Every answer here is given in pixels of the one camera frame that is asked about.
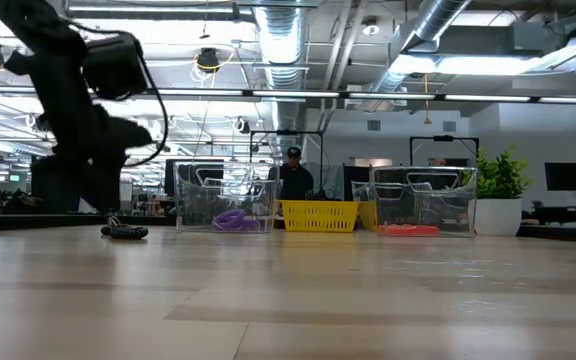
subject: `desk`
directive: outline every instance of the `desk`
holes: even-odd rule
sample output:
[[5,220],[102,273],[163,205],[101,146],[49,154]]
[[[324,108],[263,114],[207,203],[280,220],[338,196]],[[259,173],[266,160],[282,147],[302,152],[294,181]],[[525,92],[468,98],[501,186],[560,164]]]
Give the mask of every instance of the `desk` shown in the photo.
[[576,206],[546,206],[535,209],[535,217],[540,225],[558,222],[576,222]]

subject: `green plant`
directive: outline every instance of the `green plant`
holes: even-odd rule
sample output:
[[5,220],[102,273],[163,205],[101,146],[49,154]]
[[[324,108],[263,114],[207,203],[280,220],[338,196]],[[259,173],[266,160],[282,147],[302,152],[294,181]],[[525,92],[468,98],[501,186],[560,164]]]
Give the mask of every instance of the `green plant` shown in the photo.
[[499,156],[487,159],[479,149],[477,155],[477,198],[517,199],[532,183],[523,175],[528,167],[525,160],[511,159],[515,145],[508,146]]

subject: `black shirt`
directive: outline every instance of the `black shirt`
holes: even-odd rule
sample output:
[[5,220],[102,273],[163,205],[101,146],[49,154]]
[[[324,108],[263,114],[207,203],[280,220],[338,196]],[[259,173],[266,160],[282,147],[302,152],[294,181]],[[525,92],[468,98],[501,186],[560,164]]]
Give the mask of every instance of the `black shirt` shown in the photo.
[[[268,177],[274,179],[276,172],[271,172]],[[306,193],[314,187],[312,175],[301,165],[294,170],[284,164],[279,168],[279,178],[284,181],[281,188],[282,200],[306,200]]]

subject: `white pot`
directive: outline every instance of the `white pot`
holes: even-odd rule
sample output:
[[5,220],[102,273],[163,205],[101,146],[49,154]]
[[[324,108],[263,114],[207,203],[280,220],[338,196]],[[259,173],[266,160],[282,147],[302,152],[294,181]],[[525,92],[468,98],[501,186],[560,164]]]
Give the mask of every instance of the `white pot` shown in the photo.
[[472,224],[474,215],[477,235],[515,236],[521,226],[521,199],[483,199],[468,204]]

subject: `black cap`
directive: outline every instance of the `black cap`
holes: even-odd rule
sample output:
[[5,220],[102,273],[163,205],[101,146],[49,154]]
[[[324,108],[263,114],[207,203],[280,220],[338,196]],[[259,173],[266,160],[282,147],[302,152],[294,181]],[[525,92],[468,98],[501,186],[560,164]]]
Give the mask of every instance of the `black cap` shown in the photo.
[[286,155],[288,155],[288,157],[301,157],[301,149],[299,149],[298,147],[294,147],[294,146],[290,147],[290,148],[288,148]]

